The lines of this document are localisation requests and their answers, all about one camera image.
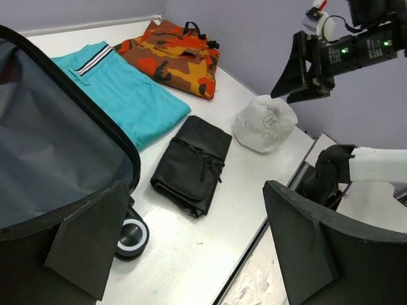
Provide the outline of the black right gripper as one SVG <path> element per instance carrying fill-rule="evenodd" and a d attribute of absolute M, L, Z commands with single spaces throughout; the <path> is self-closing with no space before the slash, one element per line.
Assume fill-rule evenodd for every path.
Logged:
<path fill-rule="evenodd" d="M 297 103 L 329 95 L 335 87 L 335 76 L 381 64 L 396 58 L 399 51 L 406 51 L 405 12 L 353 13 L 352 22 L 359 31 L 357 35 L 319 46 L 315 87 L 310 88 L 306 65 L 310 58 L 308 35 L 302 30 L 295 33 L 289 60 L 271 97 L 288 95 L 288 103 Z"/>

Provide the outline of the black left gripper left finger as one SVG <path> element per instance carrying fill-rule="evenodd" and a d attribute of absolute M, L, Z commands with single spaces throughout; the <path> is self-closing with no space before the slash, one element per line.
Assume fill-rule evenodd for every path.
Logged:
<path fill-rule="evenodd" d="M 1 229 L 1 304 L 101 300 L 128 208 L 119 182 Z"/>

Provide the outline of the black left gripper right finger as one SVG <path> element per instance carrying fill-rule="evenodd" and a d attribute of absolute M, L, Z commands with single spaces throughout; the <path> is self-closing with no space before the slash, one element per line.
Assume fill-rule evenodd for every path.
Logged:
<path fill-rule="evenodd" d="M 406 304 L 406 234 L 271 180 L 263 197 L 289 304 Z"/>

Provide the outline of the white drawstring bag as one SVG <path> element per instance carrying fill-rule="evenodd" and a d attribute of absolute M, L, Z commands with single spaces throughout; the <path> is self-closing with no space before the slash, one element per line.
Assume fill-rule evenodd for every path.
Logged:
<path fill-rule="evenodd" d="M 297 123 L 295 112 L 285 100 L 260 95 L 236 115 L 233 134 L 243 146 L 268 154 L 288 139 Z"/>

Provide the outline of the pink and teal suitcase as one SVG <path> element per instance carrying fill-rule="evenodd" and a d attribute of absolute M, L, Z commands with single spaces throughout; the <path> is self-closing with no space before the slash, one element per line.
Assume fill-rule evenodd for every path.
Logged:
<path fill-rule="evenodd" d="M 128 186 L 115 256 L 131 261 L 149 241 L 132 192 L 141 159 L 121 128 L 43 51 L 1 27 L 1 229 Z"/>

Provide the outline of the orange camouflage shorts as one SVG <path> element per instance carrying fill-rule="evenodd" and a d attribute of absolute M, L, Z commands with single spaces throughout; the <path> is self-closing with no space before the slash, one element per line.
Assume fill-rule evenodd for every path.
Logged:
<path fill-rule="evenodd" d="M 130 65 L 163 85 L 207 100 L 214 98 L 220 45 L 195 22 L 152 21 L 144 34 L 114 46 Z"/>

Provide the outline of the black pouch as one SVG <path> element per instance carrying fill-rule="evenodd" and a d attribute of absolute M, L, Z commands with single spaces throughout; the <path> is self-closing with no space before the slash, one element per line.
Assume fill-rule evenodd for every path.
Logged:
<path fill-rule="evenodd" d="M 170 140 L 150 179 L 155 191 L 198 219 L 209 212 L 232 136 L 188 116 Z"/>

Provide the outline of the teal shorts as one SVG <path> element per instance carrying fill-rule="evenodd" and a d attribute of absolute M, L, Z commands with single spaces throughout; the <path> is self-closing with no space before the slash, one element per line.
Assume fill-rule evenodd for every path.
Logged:
<path fill-rule="evenodd" d="M 142 151 L 174 129 L 188 104 L 127 63 L 105 41 L 52 59 Z"/>

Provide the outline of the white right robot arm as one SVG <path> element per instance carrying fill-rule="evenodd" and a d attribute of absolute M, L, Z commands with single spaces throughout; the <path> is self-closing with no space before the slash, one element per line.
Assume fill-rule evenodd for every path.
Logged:
<path fill-rule="evenodd" d="M 336 76 L 397 58 L 406 51 L 406 1 L 349 1 L 350 35 L 331 39 L 334 23 L 323 8 L 325 1 L 314 1 L 306 12 L 287 65 L 271 91 L 271 98 L 286 96 L 287 103 L 328 97 Z M 308 200 L 334 208 L 332 199 L 339 184 L 353 182 L 406 182 L 406 151 L 374 149 L 355 145 L 333 145 L 323 150 L 314 172 L 298 186 Z"/>

